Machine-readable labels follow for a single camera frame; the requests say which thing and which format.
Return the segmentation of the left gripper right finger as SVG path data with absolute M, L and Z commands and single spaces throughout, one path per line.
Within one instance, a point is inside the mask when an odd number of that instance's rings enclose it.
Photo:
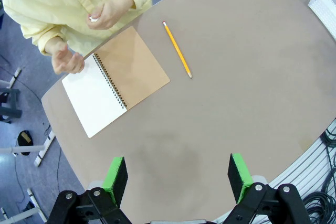
M 266 216 L 270 223 L 311 223 L 296 186 L 275 189 L 254 182 L 240 153 L 230 155 L 227 175 L 236 206 L 224 223 L 252 223 L 256 216 Z

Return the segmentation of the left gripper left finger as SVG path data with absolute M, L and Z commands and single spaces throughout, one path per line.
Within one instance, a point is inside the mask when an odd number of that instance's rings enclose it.
M 128 180 L 124 157 L 115 157 L 102 186 L 78 195 L 72 190 L 59 193 L 47 223 L 130 223 L 120 209 Z

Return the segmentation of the person's right hand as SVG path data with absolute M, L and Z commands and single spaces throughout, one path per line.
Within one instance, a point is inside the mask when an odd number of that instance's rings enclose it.
M 61 73 L 80 73 L 84 66 L 84 57 L 78 52 L 72 53 L 67 44 L 59 44 L 52 53 L 52 67 L 56 74 Z

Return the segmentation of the person's left hand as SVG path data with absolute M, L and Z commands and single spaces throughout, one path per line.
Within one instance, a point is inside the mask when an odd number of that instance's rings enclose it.
M 111 28 L 123 15 L 124 8 L 120 0 L 107 0 L 95 7 L 87 19 L 87 25 L 94 30 Z

